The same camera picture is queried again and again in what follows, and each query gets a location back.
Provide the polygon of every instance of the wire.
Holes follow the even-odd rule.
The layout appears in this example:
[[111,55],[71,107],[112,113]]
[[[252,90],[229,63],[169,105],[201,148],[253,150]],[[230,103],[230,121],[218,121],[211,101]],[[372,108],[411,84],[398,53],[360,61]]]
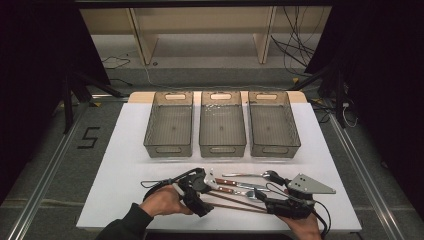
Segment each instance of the wire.
[[[287,18],[287,20],[288,20],[288,22],[289,22],[289,24],[290,24],[290,28],[292,29],[292,32],[291,32],[291,34],[290,34],[290,39],[289,39],[289,41],[288,41],[288,43],[282,43],[282,42],[279,42],[279,41],[276,41],[275,39],[273,39],[274,40],[274,42],[277,44],[277,46],[278,46],[278,48],[283,52],[283,54],[284,54],[284,59],[283,59],[283,61],[284,61],[284,68],[289,72],[289,73],[291,73],[291,74],[296,74],[296,75],[299,75],[299,76],[305,76],[305,77],[308,77],[308,75],[303,75],[303,74],[300,74],[300,73],[298,73],[296,70],[294,70],[294,69],[292,69],[292,70],[289,70],[289,68],[287,68],[287,66],[286,66],[286,59],[285,59],[285,55],[288,55],[289,57],[291,57],[291,60],[290,60],[290,68],[291,68],[291,63],[292,63],[292,60],[295,60],[295,61],[297,61],[297,62],[300,62],[300,60],[298,60],[297,58],[295,58],[295,57],[293,57],[291,54],[288,54],[288,47],[293,47],[292,45],[290,45],[290,42],[293,40],[294,42],[296,42],[297,43],[297,45],[298,45],[298,47],[293,47],[293,48],[295,48],[295,49],[297,49],[296,50],[296,52],[297,51],[299,51],[299,53],[300,53],[300,55],[301,55],[301,57],[302,57],[302,60],[303,60],[303,66],[304,67],[307,67],[307,63],[306,63],[306,59],[305,59],[305,56],[304,56],[304,54],[303,53],[305,53],[306,54],[306,56],[309,58],[309,60],[311,59],[311,55],[313,54],[313,52],[311,52],[311,51],[313,51],[312,49],[310,49],[310,48],[308,48],[308,47],[306,47],[305,46],[305,43],[306,42],[308,42],[311,38],[312,38],[312,36],[315,34],[315,32],[316,32],[316,30],[318,29],[318,27],[319,27],[319,25],[320,25],[320,23],[321,23],[321,20],[322,20],[322,18],[323,18],[323,15],[324,15],[324,11],[325,11],[325,7],[323,7],[322,8],[322,12],[321,12],[321,15],[320,15],[320,18],[319,18],[319,20],[318,20],[318,23],[317,23],[317,25],[315,26],[315,28],[314,28],[314,30],[312,31],[312,34],[308,37],[308,39],[306,40],[306,41],[304,41],[304,42],[302,42],[302,39],[300,38],[300,29],[301,29],[301,27],[302,27],[302,24],[303,24],[303,20],[304,20],[304,17],[305,17],[305,13],[306,13],[306,11],[308,10],[308,6],[303,10],[303,13],[302,13],[302,17],[301,17],[301,19],[300,19],[300,24],[298,24],[298,20],[299,20],[299,13],[300,13],[300,8],[297,6],[297,7],[295,7],[295,19],[294,19],[294,24],[292,23],[292,20],[289,18],[289,16],[288,16],[288,14],[287,14],[287,11],[286,11],[286,8],[285,7],[283,7],[283,10],[284,10],[284,13],[285,13],[285,15],[286,15],[286,18]],[[286,47],[285,47],[285,49],[283,49],[283,48],[281,48],[281,46],[279,46],[279,44],[283,44],[283,45],[285,45]]]
[[346,116],[345,116],[346,108],[347,108],[347,107],[344,107],[344,108],[343,108],[343,118],[344,118],[344,120],[345,120],[346,124],[347,124],[349,127],[356,127],[356,124],[358,123],[358,118],[356,118],[356,119],[355,119],[355,122],[354,122],[354,124],[353,124],[353,125],[350,125],[350,123],[348,122],[348,120],[346,119]]
[[122,80],[122,79],[120,79],[120,78],[111,78],[111,79],[109,79],[110,81],[120,81],[120,82],[123,82],[123,83],[126,83],[128,86],[133,86],[133,84],[132,83],[129,83],[129,82],[127,82],[127,81],[124,81],[124,80]]
[[322,204],[321,202],[316,201],[316,200],[315,200],[315,202],[318,203],[319,205],[321,205],[325,209],[325,211],[327,212],[327,216],[328,216],[328,229],[327,229],[327,231],[324,234],[324,237],[325,237],[325,235],[327,235],[330,232],[330,229],[331,229],[331,216],[330,216],[330,212],[328,211],[327,207],[325,207],[324,204]]
[[314,53],[314,50],[312,48],[305,47],[306,49],[303,50],[303,49],[301,49],[299,47],[296,47],[296,46],[293,46],[293,45],[290,45],[290,44],[287,44],[287,43],[284,43],[284,42],[280,42],[280,41],[276,40],[274,38],[274,36],[272,36],[272,35],[271,35],[271,38],[272,38],[272,40],[274,40],[275,43],[282,44],[282,45],[285,45],[285,46],[289,46],[291,48],[294,48],[294,49],[297,49],[297,50],[300,50],[300,51],[305,51],[305,52],[308,52],[308,53],[311,53],[311,54]]
[[[276,188],[276,189],[278,189],[280,192],[277,192],[277,191],[275,191],[275,190],[273,190],[273,189],[271,189],[271,188],[269,188],[269,186],[268,185],[271,185],[271,186],[273,186],[274,188]],[[322,239],[324,239],[325,238],[325,235],[327,235],[328,234],[328,232],[330,231],[330,229],[331,229],[331,216],[330,216],[330,212],[328,211],[328,209],[327,209],[327,207],[325,207],[325,205],[324,204],[322,204],[321,202],[319,202],[319,201],[317,201],[317,200],[314,200],[314,199],[312,199],[312,200],[303,200],[303,199],[298,199],[298,198],[296,198],[296,197],[293,197],[293,196],[291,196],[291,195],[289,195],[289,194],[286,194],[286,193],[284,193],[284,191],[281,189],[281,188],[279,188],[278,186],[276,186],[274,183],[270,183],[270,182],[268,182],[266,185],[266,188],[269,190],[269,191],[271,191],[271,192],[273,192],[273,193],[276,193],[276,194],[278,194],[278,195],[281,195],[281,196],[284,196],[284,197],[287,197],[287,198],[289,198],[289,199],[291,199],[291,200],[294,200],[294,201],[296,201],[296,202],[299,202],[299,203],[301,203],[301,204],[304,204],[304,205],[306,205],[308,208],[310,208],[310,210],[311,210],[311,212],[318,218],[318,220],[320,220],[320,222],[322,223],[322,225],[324,226],[324,229],[323,229],[323,231],[321,232],[321,238]],[[327,212],[327,215],[328,215],[328,226],[327,226],[327,223],[325,222],[325,220],[315,211],[315,209],[314,208],[312,208],[312,207],[310,207],[310,205],[307,203],[307,201],[308,202],[313,202],[313,203],[318,203],[319,205],[321,205],[324,209],[325,209],[325,211]]]
[[318,107],[320,109],[323,109],[323,110],[332,110],[332,111],[336,110],[334,107],[327,107],[326,105],[323,105],[323,104],[321,104],[321,103],[319,103],[319,102],[317,102],[317,101],[315,101],[313,99],[307,99],[307,101],[310,104],[312,104],[312,105],[314,105],[314,106],[316,106],[316,107]]
[[328,121],[330,121],[330,112],[327,112],[322,118],[321,120],[318,121],[318,123],[328,123]]
[[[193,169],[191,169],[191,170],[189,170],[189,171],[187,171],[187,172],[185,172],[185,173],[183,173],[183,174],[181,174],[181,175],[179,175],[177,177],[174,177],[174,178],[168,178],[168,179],[165,179],[165,180],[141,181],[140,184],[144,188],[153,188],[153,187],[155,187],[155,186],[157,186],[157,185],[159,185],[159,184],[161,184],[163,182],[167,182],[169,185],[171,185],[172,183],[177,182],[180,178],[185,177],[185,176],[188,176],[191,173],[194,173],[196,170],[197,170],[197,168],[193,168]],[[144,185],[144,183],[153,183],[153,182],[155,182],[156,184],[154,184],[152,186],[145,186]]]
[[125,62],[124,62],[124,63],[122,63],[122,64],[119,64],[118,66],[115,66],[115,67],[113,67],[113,68],[105,67],[105,69],[116,69],[116,68],[122,67],[122,66],[124,66],[124,65],[127,65],[128,63],[130,63],[130,62],[131,62],[131,60],[130,60],[130,59],[128,59],[128,58],[119,58],[119,57],[110,56],[110,57],[106,58],[105,60],[103,60],[103,61],[102,61],[102,63],[111,63],[111,62],[108,62],[108,60],[109,60],[109,59],[113,59],[113,58],[115,58],[116,60],[125,61]]

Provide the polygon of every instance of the black sleeve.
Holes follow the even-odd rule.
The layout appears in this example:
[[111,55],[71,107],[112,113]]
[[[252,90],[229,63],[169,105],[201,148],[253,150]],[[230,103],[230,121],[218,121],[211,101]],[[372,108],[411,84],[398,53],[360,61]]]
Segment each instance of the black sleeve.
[[123,219],[109,223],[97,236],[96,240],[140,240],[144,231],[153,220],[149,214],[133,203]]

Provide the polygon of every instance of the person's hand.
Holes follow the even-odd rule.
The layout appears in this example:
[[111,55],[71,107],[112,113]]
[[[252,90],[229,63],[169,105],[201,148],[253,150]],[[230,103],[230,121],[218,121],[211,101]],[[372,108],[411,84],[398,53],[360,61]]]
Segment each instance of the person's hand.
[[305,219],[294,220],[282,216],[277,216],[283,220],[299,240],[318,240],[321,234],[318,228],[318,221],[314,214],[310,214]]
[[171,185],[158,189],[139,206],[151,217],[174,213],[193,214],[189,208],[180,202],[177,191]]

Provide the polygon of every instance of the transparent bin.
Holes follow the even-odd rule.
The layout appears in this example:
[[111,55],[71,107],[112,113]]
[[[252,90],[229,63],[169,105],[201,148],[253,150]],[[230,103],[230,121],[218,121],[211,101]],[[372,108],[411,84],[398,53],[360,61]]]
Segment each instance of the transparent bin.
[[287,92],[249,92],[250,154],[293,158],[301,143]]
[[156,92],[144,146],[151,158],[192,155],[193,92]]
[[202,157],[243,157],[246,132],[240,92],[202,92]]

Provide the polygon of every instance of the utensil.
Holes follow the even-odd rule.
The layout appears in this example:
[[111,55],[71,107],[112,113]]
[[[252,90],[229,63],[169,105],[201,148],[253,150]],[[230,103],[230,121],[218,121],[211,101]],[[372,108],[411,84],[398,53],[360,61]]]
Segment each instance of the utensil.
[[210,205],[212,205],[214,207],[222,207],[222,208],[240,210],[240,211],[245,211],[245,212],[254,212],[254,213],[268,214],[266,212],[266,210],[255,210],[255,209],[249,209],[249,208],[241,208],[241,207],[235,207],[235,206],[230,206],[230,205],[225,205],[225,204],[219,204],[219,203],[210,203],[210,202],[205,202],[205,203],[210,204]]
[[238,204],[241,204],[241,205],[245,205],[245,206],[249,206],[249,207],[252,207],[252,208],[256,208],[256,209],[259,209],[259,210],[262,210],[262,211],[265,211],[265,212],[267,211],[263,207],[259,207],[257,205],[246,203],[246,202],[243,202],[243,201],[239,201],[239,200],[236,200],[236,199],[233,199],[233,198],[225,197],[225,196],[222,196],[220,194],[213,193],[213,192],[207,192],[205,194],[211,195],[211,196],[214,196],[214,197],[217,197],[217,198],[221,198],[221,199],[224,199],[224,200],[227,200],[227,201],[230,201],[230,202],[234,202],[234,203],[238,203]]
[[241,183],[236,181],[230,181],[226,179],[221,178],[215,178],[215,181],[217,184],[225,184],[230,186],[236,186],[240,188],[247,188],[247,189],[258,189],[261,191],[269,192],[269,189],[267,189],[265,186],[257,185],[257,184],[251,184],[251,183]]
[[247,198],[257,200],[257,198],[255,197],[255,192],[253,190],[250,190],[250,191],[247,191],[247,192],[242,192],[242,191],[236,191],[236,190],[234,190],[232,188],[225,188],[225,187],[219,187],[216,190],[217,191],[220,191],[220,192],[223,192],[223,193],[229,193],[229,194],[234,194],[234,195],[246,196]]
[[223,177],[263,177],[269,181],[269,175],[271,173],[277,174],[275,171],[267,170],[262,174],[252,174],[252,173],[223,173]]

